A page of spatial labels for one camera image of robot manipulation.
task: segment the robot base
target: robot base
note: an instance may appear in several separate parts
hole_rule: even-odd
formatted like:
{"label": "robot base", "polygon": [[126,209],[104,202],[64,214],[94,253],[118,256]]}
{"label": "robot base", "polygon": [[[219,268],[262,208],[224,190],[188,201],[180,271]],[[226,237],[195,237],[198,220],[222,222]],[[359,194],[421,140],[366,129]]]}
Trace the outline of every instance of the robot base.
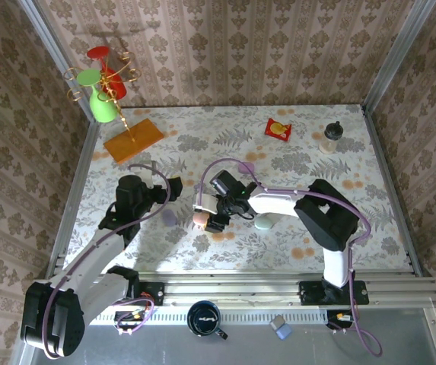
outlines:
{"label": "robot base", "polygon": [[[369,304],[367,286],[364,281],[353,281],[353,296],[357,305]],[[349,306],[349,287],[338,288],[322,281],[299,282],[299,297],[302,306]]]}

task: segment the gray floor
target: gray floor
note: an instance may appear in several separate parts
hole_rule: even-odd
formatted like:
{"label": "gray floor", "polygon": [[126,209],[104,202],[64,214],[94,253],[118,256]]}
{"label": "gray floor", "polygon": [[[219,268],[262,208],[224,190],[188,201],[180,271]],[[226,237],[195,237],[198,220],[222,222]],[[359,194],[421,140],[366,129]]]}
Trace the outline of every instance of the gray floor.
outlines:
{"label": "gray floor", "polygon": [[[110,326],[91,326],[72,356],[57,364],[91,365],[268,365],[268,364],[436,364],[436,355],[422,311],[368,310],[364,329],[383,345],[372,357],[355,333],[332,335],[325,327],[294,325],[285,340],[268,325],[228,325],[227,341],[198,338],[186,326],[153,325],[133,336],[119,336]],[[33,364],[54,364],[37,351]]]}

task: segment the red snack package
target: red snack package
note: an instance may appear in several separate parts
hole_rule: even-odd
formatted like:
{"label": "red snack package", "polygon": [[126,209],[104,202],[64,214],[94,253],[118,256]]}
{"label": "red snack package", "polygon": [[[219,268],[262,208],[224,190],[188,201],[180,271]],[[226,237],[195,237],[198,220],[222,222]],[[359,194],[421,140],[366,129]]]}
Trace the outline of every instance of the red snack package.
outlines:
{"label": "red snack package", "polygon": [[292,124],[283,125],[270,118],[266,124],[265,134],[287,142],[291,136],[291,131]]}

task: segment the wooden board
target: wooden board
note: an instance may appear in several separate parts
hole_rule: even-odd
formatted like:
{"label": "wooden board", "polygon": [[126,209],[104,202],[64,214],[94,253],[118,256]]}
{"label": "wooden board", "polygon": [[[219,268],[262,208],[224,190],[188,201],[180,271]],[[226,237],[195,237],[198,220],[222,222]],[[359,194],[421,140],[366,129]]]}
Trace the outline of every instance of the wooden board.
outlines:
{"label": "wooden board", "polygon": [[129,160],[164,137],[164,134],[148,118],[129,130],[135,141],[132,141],[128,131],[125,130],[123,133],[104,142],[104,147],[117,163]]}

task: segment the wire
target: wire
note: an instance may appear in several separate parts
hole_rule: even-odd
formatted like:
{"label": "wire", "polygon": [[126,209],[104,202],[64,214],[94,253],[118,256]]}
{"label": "wire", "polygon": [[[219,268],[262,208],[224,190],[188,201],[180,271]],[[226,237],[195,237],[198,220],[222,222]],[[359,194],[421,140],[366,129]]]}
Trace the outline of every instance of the wire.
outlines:
{"label": "wire", "polygon": [[242,215],[241,213],[237,213],[237,214],[246,221],[252,221],[255,218],[255,216],[253,214],[250,214],[249,217],[246,217],[246,216]]}
{"label": "wire", "polygon": [[[129,304],[134,304],[134,303],[143,302],[143,301],[150,303],[150,312],[148,312],[148,314],[145,314],[145,317],[143,318],[142,322],[139,325],[137,325],[135,328],[129,329],[129,333],[134,333],[134,332],[138,331],[151,318],[151,316],[154,314],[155,303],[154,303],[154,300],[150,296],[144,297],[144,298],[137,298],[137,299],[129,300],[128,302],[125,302],[125,305],[129,305]],[[118,319],[118,322],[116,322],[116,328],[119,330],[122,329],[119,327],[119,325],[121,324],[121,322],[123,322],[127,318],[128,318],[128,316],[122,316],[120,319]]]}
{"label": "wire", "polygon": [[358,303],[356,303],[356,300],[353,300],[355,307],[356,307],[356,313],[358,314],[358,320],[360,319],[360,311],[358,310]]}
{"label": "wire", "polygon": [[[343,207],[344,209],[350,211],[351,213],[353,213],[354,215],[356,215],[359,220],[363,223],[364,228],[365,228],[365,232],[354,238],[349,244],[348,244],[348,281],[349,281],[349,299],[350,299],[350,305],[352,308],[352,315],[353,315],[353,322],[355,324],[355,329],[356,332],[358,333],[358,337],[360,338],[360,342],[361,344],[363,344],[364,348],[373,356],[375,357],[380,357],[382,356],[383,353],[383,348],[380,344],[380,342],[377,340],[377,338],[375,338],[374,335],[372,335],[370,332],[365,331],[364,329],[361,329],[359,324],[358,324],[358,313],[357,310],[355,308],[355,298],[353,295],[353,255],[352,255],[352,246],[362,240],[366,240],[370,234],[371,234],[371,225],[370,222],[368,222],[368,219],[362,214],[360,213],[360,211],[358,211],[358,209],[352,207],[351,205],[337,199],[337,198],[333,198],[332,196],[329,195],[325,195],[325,194],[320,194],[319,192],[309,192],[307,190],[298,190],[298,189],[269,189],[266,188],[265,186],[262,185],[262,183],[260,181],[258,181],[258,179],[256,178],[255,174],[253,173],[253,171],[242,161],[237,160],[236,158],[231,158],[231,157],[225,157],[225,158],[220,158],[219,160],[216,160],[212,163],[209,164],[209,166],[206,167],[206,169],[204,170],[204,173],[201,176],[201,182],[199,184],[199,205],[202,204],[202,187],[204,185],[204,178],[205,175],[208,173],[208,171],[217,163],[221,163],[221,162],[225,162],[225,161],[232,161],[235,163],[239,163],[241,166],[243,166],[245,169],[248,170],[248,172],[251,175],[252,180],[255,182],[257,187],[260,187],[261,189],[265,190],[265,192],[270,192],[270,193],[278,193],[278,194],[290,194],[293,193],[295,195],[309,195],[309,196],[314,196],[316,198],[321,198],[321,199],[325,199],[328,200],[330,202],[333,202],[341,207]],[[367,335],[368,337],[372,338],[374,340],[374,342],[377,343],[378,347],[380,348],[380,350],[378,352],[374,352],[373,350],[371,350],[371,348],[367,345],[367,343],[364,340],[364,336],[363,335]]]}
{"label": "wire", "polygon": [[[147,298],[150,298],[150,299],[152,299],[153,301],[155,301],[155,299],[153,298],[153,296],[150,295],[149,293],[147,293],[146,291],[142,291],[142,293],[141,293],[140,295],[142,295],[142,297],[147,297]],[[148,303],[149,303],[149,302],[147,302],[147,304],[145,305],[145,312],[148,310]]]}
{"label": "wire", "polygon": [[102,242],[104,242],[104,240],[107,240],[108,238],[110,238],[114,234],[117,234],[121,230],[124,230],[124,229],[126,229],[128,227],[134,226],[135,224],[141,223],[143,221],[146,221],[146,220],[154,217],[155,215],[160,213],[162,211],[162,209],[165,208],[165,205],[167,205],[167,203],[170,200],[170,183],[169,183],[169,180],[167,179],[167,177],[165,177],[165,175],[163,173],[161,173],[160,171],[154,169],[153,167],[142,165],[140,163],[134,163],[134,164],[129,165],[128,166],[128,170],[131,170],[133,167],[140,167],[142,169],[150,170],[152,173],[156,173],[157,175],[159,175],[159,177],[161,177],[165,181],[165,185],[167,187],[167,196],[165,198],[165,201],[153,213],[150,213],[149,215],[146,215],[146,216],[144,216],[144,217],[142,217],[140,219],[137,219],[136,221],[124,224],[121,227],[118,227],[115,230],[112,230],[111,232],[109,232],[109,233],[105,234],[104,236],[102,236],[98,241],[96,241],[96,243],[93,246],[91,246],[86,252],[84,252],[84,254],[81,255],[81,257],[67,271],[67,274],[65,274],[62,277],[62,279],[60,280],[60,282],[56,285],[56,287],[54,287],[52,293],[50,294],[49,300],[47,301],[47,305],[45,307],[45,312],[43,313],[43,320],[42,320],[42,346],[43,346],[43,352],[45,352],[45,355],[49,359],[51,359],[51,360],[58,359],[60,356],[58,354],[52,353],[50,351],[50,349],[49,349],[49,339],[48,339],[48,337],[49,337],[49,334],[48,334],[49,312],[50,312],[50,309],[52,308],[53,301],[56,298],[56,295],[59,292],[59,290],[62,287],[62,285],[64,285],[65,282],[70,280],[70,277],[71,277],[72,273],[74,273],[76,268],[78,268],[79,265],[91,254],[91,252],[93,252],[97,247],[99,247],[99,245]]}

